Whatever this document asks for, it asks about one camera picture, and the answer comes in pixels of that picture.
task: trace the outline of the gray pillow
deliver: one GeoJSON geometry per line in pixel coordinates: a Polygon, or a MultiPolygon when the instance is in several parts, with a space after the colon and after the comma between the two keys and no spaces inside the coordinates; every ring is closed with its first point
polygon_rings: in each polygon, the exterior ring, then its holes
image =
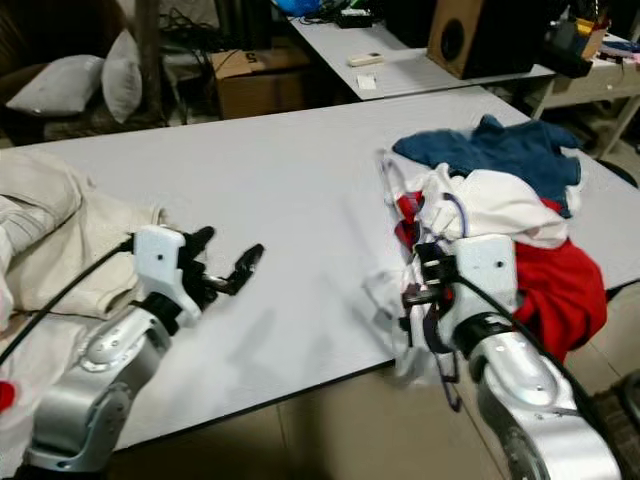
{"type": "Polygon", "coordinates": [[[102,69],[104,100],[119,123],[124,123],[142,101],[142,74],[138,46],[127,30],[113,42],[102,69]]]}
{"type": "Polygon", "coordinates": [[[102,58],[93,55],[55,60],[9,100],[7,107],[41,117],[82,113],[100,87],[103,63],[102,58]]]}

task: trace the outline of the red cloth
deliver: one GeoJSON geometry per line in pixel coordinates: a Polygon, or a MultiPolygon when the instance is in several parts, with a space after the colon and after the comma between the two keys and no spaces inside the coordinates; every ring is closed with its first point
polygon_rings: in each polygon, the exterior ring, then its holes
{"type": "Polygon", "coordinates": [[[515,317],[563,362],[607,320],[600,268],[570,240],[551,250],[516,243],[516,264],[524,303],[515,317]]]}
{"type": "Polygon", "coordinates": [[[549,200],[548,198],[541,198],[542,203],[547,207],[553,210],[556,213],[560,213],[562,211],[562,205],[553,200],[549,200]]]}
{"type": "Polygon", "coordinates": [[[16,399],[16,387],[11,383],[0,380],[0,413],[8,410],[16,399]]]}
{"type": "Polygon", "coordinates": [[[408,192],[396,200],[396,205],[398,205],[404,219],[413,222],[415,216],[424,206],[424,196],[422,192],[408,192]]]}

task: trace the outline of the tile floor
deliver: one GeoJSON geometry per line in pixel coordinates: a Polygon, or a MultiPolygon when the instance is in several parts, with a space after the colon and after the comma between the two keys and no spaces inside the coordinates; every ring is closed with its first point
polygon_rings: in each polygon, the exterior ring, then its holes
{"type": "MultiPolygon", "coordinates": [[[[0,138],[0,148],[11,146],[0,138]]],[[[606,160],[640,182],[640,156],[619,142],[606,160]]],[[[609,305],[609,321],[568,365],[590,392],[640,368],[640,285],[609,305]]],[[[400,390],[384,369],[171,439],[119,452],[112,480],[387,480],[509,478],[468,375],[463,411],[439,387],[400,390]]]]}

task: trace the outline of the white table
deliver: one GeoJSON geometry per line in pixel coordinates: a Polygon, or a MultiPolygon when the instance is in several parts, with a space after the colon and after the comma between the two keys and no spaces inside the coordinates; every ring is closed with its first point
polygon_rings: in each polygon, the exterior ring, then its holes
{"type": "Polygon", "coordinates": [[[291,24],[361,100],[553,75],[553,71],[535,65],[529,73],[460,80],[427,58],[425,48],[408,48],[382,24],[349,29],[333,23],[305,25],[298,19],[292,19],[291,24]],[[385,62],[358,68],[347,64],[353,55],[374,52],[385,62]],[[375,75],[375,90],[359,88],[357,76],[366,74],[375,75]]]}
{"type": "MultiPolygon", "coordinates": [[[[266,246],[235,298],[183,330],[142,391],[119,446],[153,439],[391,358],[362,290],[401,260],[383,206],[377,149],[419,130],[470,129],[485,113],[526,117],[478,87],[379,102],[70,140],[35,147],[90,174],[111,195],[167,207],[190,230],[213,225],[208,267],[266,246]]],[[[640,277],[640,193],[586,155],[575,243],[607,287],[640,277]]],[[[403,163],[408,170],[422,168],[403,163]]]]}

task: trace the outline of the black cord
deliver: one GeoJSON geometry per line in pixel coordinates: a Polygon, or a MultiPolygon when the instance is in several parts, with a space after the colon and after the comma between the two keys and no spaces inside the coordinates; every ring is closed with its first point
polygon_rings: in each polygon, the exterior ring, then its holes
{"type": "Polygon", "coordinates": [[[130,252],[133,250],[133,237],[129,238],[125,242],[122,242],[120,245],[115,248],[109,250],[106,254],[100,257],[93,265],[89,266],[86,270],[84,270],[80,275],[74,278],[66,287],[64,287],[58,294],[53,297],[49,302],[42,307],[41,310],[36,313],[33,318],[29,321],[26,327],[22,329],[22,331],[16,335],[16,338],[12,340],[12,342],[7,346],[7,348],[0,354],[0,367],[7,361],[7,359],[11,356],[13,351],[18,348],[24,339],[31,333],[31,331],[36,328],[36,326],[42,321],[43,318],[47,316],[47,314],[51,311],[56,304],[62,300],[65,295],[67,295],[76,285],[78,285],[82,280],[91,275],[95,270],[101,267],[104,263],[106,263],[111,257],[115,256],[120,252],[130,252]]]}
{"type": "Polygon", "coordinates": [[[548,359],[554,367],[558,369],[558,371],[567,379],[567,381],[571,384],[571,388],[573,389],[574,396],[576,398],[576,404],[579,406],[579,410],[584,414],[585,420],[598,432],[600,435],[606,438],[606,430],[604,425],[602,424],[602,420],[599,415],[594,411],[591,399],[589,398],[589,394],[585,391],[584,387],[576,380],[571,372],[562,364],[560,361],[551,355],[544,346],[540,343],[540,340],[536,338],[536,336],[531,333],[531,331],[520,322],[517,318],[515,318],[511,313],[504,308],[498,301],[496,301],[491,295],[486,293],[480,287],[478,287],[475,283],[466,279],[462,275],[458,275],[457,279],[454,280],[462,285],[466,286],[482,298],[485,302],[495,308],[500,315],[507,318],[512,325],[518,330],[535,348],[538,352],[548,359]]]}
{"type": "Polygon", "coordinates": [[[224,35],[220,29],[208,23],[196,23],[177,8],[160,15],[162,36],[172,43],[187,49],[196,59],[205,80],[213,73],[209,53],[226,52],[237,49],[239,41],[224,35]]]}
{"type": "Polygon", "coordinates": [[[222,62],[220,62],[220,65],[218,65],[218,66],[216,67],[216,72],[219,72],[219,71],[220,71],[220,69],[223,67],[223,65],[224,65],[225,63],[227,63],[227,60],[229,60],[229,59],[230,59],[231,57],[233,57],[236,53],[241,52],[241,51],[242,51],[242,50],[240,50],[240,49],[236,49],[236,50],[234,50],[233,52],[230,52],[230,53],[229,53],[229,55],[227,55],[227,56],[224,58],[224,60],[223,60],[222,62]]]}

